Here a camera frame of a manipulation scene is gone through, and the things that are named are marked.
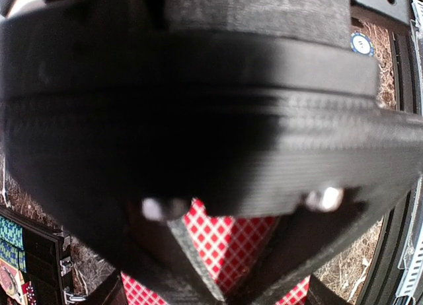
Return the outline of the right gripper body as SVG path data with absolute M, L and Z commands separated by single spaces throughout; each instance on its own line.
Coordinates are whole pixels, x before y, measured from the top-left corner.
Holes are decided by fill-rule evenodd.
M 373 57 L 350 47 L 354 32 Z M 1 0 L 1 151 L 70 236 L 79 304 L 344 304 L 319 279 L 377 223 L 395 293 L 422 176 L 422 0 Z M 224 294 L 184 223 L 274 217 Z

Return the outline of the green-blue 50 chip stack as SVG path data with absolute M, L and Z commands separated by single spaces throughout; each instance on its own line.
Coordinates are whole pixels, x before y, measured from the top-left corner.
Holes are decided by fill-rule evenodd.
M 351 34 L 350 47 L 353 52 L 370 57 L 373 57 L 375 53 L 372 41 L 361 32 Z

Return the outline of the red-backed playing card deck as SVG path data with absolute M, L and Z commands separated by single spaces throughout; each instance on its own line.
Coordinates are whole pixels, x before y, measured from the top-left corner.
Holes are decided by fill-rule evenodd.
M 210 217 L 204 204 L 194 199 L 184 223 L 211 278 L 227 295 L 248 273 L 276 219 Z M 122 280 L 128 304 L 167 304 L 157 293 L 124 273 Z M 306 277 L 275 304 L 305 304 L 308 288 Z

